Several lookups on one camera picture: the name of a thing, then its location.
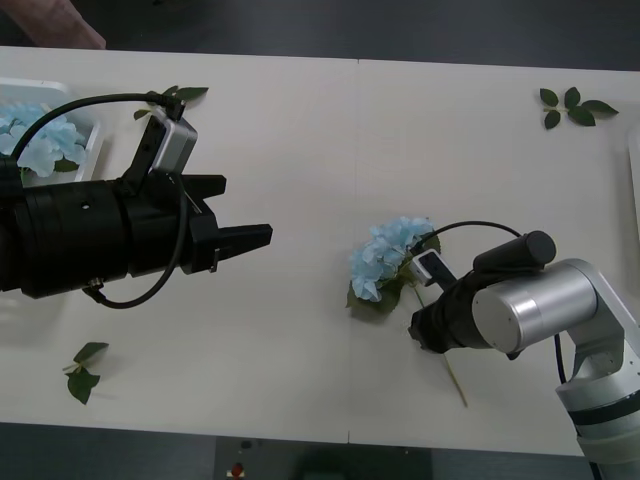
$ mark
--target white container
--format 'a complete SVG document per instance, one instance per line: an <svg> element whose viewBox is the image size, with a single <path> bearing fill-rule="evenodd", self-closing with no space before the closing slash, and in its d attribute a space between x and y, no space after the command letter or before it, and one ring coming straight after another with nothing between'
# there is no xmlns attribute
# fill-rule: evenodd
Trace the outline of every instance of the white container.
<svg viewBox="0 0 640 480"><path fill-rule="evenodd" d="M0 103L37 103L54 109L77 99L78 97L71 93L69 87L62 83L0 77ZM74 110L66 114L66 117L75 124L78 132L86 139L87 161L74 172L54 172L47 178L29 175L26 186L82 182L91 179L104 139L102 122L91 107Z"/></svg>

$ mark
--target white table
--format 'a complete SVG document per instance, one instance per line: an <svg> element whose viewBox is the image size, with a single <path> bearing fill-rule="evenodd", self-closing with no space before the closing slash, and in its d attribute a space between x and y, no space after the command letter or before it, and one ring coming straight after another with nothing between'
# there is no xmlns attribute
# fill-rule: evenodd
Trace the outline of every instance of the white table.
<svg viewBox="0 0 640 480"><path fill-rule="evenodd" d="M381 325L344 309L347 257L398 215L542 229L559 257L595 263L637 312L638 234L624 135L640 118L635 73L349 60L0 49L0 75L66 82L79 94L210 86L188 113L190 173L221 173L222 225L271 223L272 245L213 276L177 273L128 312L81 293L0 305L0 421L443 448L577 454L556 398L552 343L516 362L438 356L406 326L406 292ZM540 87L577 86L622 113L595 129L541 125ZM139 105L101 107L112 140L97 175L121 174ZM442 240L460 274L506 240L468 228ZM113 299L155 277L111 284ZM433 300L437 291L426 296ZM86 341L111 344L87 407L60 369ZM570 367L567 352L567 368Z"/></svg>

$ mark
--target light blue flower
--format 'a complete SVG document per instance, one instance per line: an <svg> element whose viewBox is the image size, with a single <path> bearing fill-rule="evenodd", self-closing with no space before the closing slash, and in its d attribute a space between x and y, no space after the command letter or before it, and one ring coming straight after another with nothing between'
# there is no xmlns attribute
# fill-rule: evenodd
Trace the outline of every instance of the light blue flower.
<svg viewBox="0 0 640 480"><path fill-rule="evenodd" d="M379 302L381 281L393 278L409 249L432 231L433 224L426 218L400 217L386 225L372 227L373 238L350 257L351 286L356 296Z"/></svg>
<svg viewBox="0 0 640 480"><path fill-rule="evenodd" d="M400 217L386 225L372 227L371 235L384 238L390 245L406 250L418 243L421 236L432 231L433 224L426 218Z"/></svg>
<svg viewBox="0 0 640 480"><path fill-rule="evenodd" d="M22 135L43 115L44 109L36 104L0 106L0 153L10 155ZM84 141L76 126L61 115L36 133L18 159L18 165L40 177L50 176L55 162L62 158L82 165L87 161L87 152L81 145Z"/></svg>
<svg viewBox="0 0 640 480"><path fill-rule="evenodd" d="M364 249L355 250L349 258L351 286L358 298L379 302L382 297L376 282L382 277L384 269L377 261L366 262L363 251Z"/></svg>
<svg viewBox="0 0 640 480"><path fill-rule="evenodd" d="M62 160L62 152L56 150L51 140L34 138L20 155L18 166L33 170L39 177L49 177L58 160Z"/></svg>

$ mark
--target flower stem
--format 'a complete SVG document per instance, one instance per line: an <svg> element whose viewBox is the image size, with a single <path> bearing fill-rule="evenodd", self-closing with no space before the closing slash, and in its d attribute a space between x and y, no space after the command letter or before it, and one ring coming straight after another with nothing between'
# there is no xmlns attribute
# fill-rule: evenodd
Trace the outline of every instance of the flower stem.
<svg viewBox="0 0 640 480"><path fill-rule="evenodd" d="M416 287L412 287L412 288L413 288L413 291L416 293L418 302L420 302L420 305L422 306L422 308L424 308L425 305L424 305L424 301L422 300L422 296L420 295L420 292ZM456 389L458 390L458 394L460 395L460 399L464 404L464 408L469 408L469 402L467 402L467 396L464 394L464 390L462 390L462 386L460 385L460 382L458 381L458 378L456 377L456 374L454 373L453 368L451 368L451 364L449 363L449 359L447 358L447 355L443 353L442 357L444 358L444 364L447 367L447 373L449 373L449 376L451 377L451 381L453 382Z"/></svg>
<svg viewBox="0 0 640 480"><path fill-rule="evenodd" d="M449 372L449 376L451 377L451 380L453 381L453 384L456 386L456 389L458 390L458 393L460 394L460 398L462 399L462 403L464 404L464 408L469 408L469 402L467 402L467 396L464 394L464 390L462 390L462 386L460 385L460 382L458 381L458 378L456 377L456 374L453 373L453 368L451 368L451 364L449 363L449 359L447 358L447 354L443 353L442 356L444 357L444 364L447 367L447 372Z"/></svg>

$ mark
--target artificial leaf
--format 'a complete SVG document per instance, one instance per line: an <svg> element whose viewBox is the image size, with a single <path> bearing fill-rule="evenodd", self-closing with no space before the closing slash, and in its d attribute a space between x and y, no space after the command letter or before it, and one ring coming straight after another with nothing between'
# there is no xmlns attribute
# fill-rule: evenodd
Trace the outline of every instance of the artificial leaf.
<svg viewBox="0 0 640 480"><path fill-rule="evenodd" d="M400 301L400 293L402 287L404 287L404 281L396 278L389 281L384 286L380 287L379 292L381 300L379 302L370 302L369 300L363 300L358 298L353 291L353 287L349 284L349 292L347 293L347 308L355 310L364 309L378 315L389 315L397 306Z"/></svg>
<svg viewBox="0 0 640 480"><path fill-rule="evenodd" d="M91 396L91 389L100 381L100 375L91 375L84 367L65 375L69 377L67 380L69 393L77 398L80 403L86 405Z"/></svg>
<svg viewBox="0 0 640 480"><path fill-rule="evenodd" d="M402 280L404 283L409 284L411 286L416 284L416 277L413 275L411 271L411 261L413 260L413 255L407 254L406 258L402 262L402 265L398 268L397 278Z"/></svg>
<svg viewBox="0 0 640 480"><path fill-rule="evenodd" d="M435 250L438 253L442 253L442 245L440 244L440 239L436 235L435 237L431 237L429 240L425 242L422 246L422 251L426 252L427 250Z"/></svg>
<svg viewBox="0 0 640 480"><path fill-rule="evenodd" d="M208 87L185 87L176 91L176 98L183 102L192 102L197 100L209 91Z"/></svg>
<svg viewBox="0 0 640 480"><path fill-rule="evenodd" d="M556 127L560 123L560 112L557 110L551 110L547 113L547 116L544 117L544 128L547 130L551 130Z"/></svg>
<svg viewBox="0 0 640 480"><path fill-rule="evenodd" d="M540 89L540 100L543 101L545 105L550 107L558 106L558 96L552 90L541 88Z"/></svg>
<svg viewBox="0 0 640 480"><path fill-rule="evenodd" d="M80 168L80 165L73 163L71 160L67 160L66 158L58 160L53 166L53 169L56 172L74 172L78 168Z"/></svg>
<svg viewBox="0 0 640 480"><path fill-rule="evenodd" d="M141 118L146 117L150 113L151 113L151 110L138 110L133 114L133 118L135 120L140 120Z"/></svg>
<svg viewBox="0 0 640 480"><path fill-rule="evenodd" d="M571 87L564 94L564 106L568 109L572 109L580 103L580 92L576 87Z"/></svg>
<svg viewBox="0 0 640 480"><path fill-rule="evenodd" d="M360 299L356 297L356 292L353 291L353 286L349 282L349 292L347 292L347 304L345 308L355 308L360 303Z"/></svg>
<svg viewBox="0 0 640 480"><path fill-rule="evenodd" d="M591 113L599 113L603 116L613 116L620 113L608 103L601 102L600 100L587 100L582 106Z"/></svg>
<svg viewBox="0 0 640 480"><path fill-rule="evenodd" d="M76 353L76 356L73 357L73 361L82 364L108 346L108 343L89 342L84 347L82 347L82 349L78 353Z"/></svg>
<svg viewBox="0 0 640 480"><path fill-rule="evenodd" d="M577 106L569 109L569 116L574 122L583 127L593 127L596 124L593 114L584 107Z"/></svg>
<svg viewBox="0 0 640 480"><path fill-rule="evenodd" d="M379 289L382 299L379 302L369 302L371 307L380 315L389 315L400 302L400 293L404 287L404 281L400 278L391 280Z"/></svg>
<svg viewBox="0 0 640 480"><path fill-rule="evenodd" d="M178 88L179 87L177 85L174 85L173 87L167 88L164 92L162 92L162 94L163 95L168 95L170 97L173 97L176 94L176 92L178 91Z"/></svg>

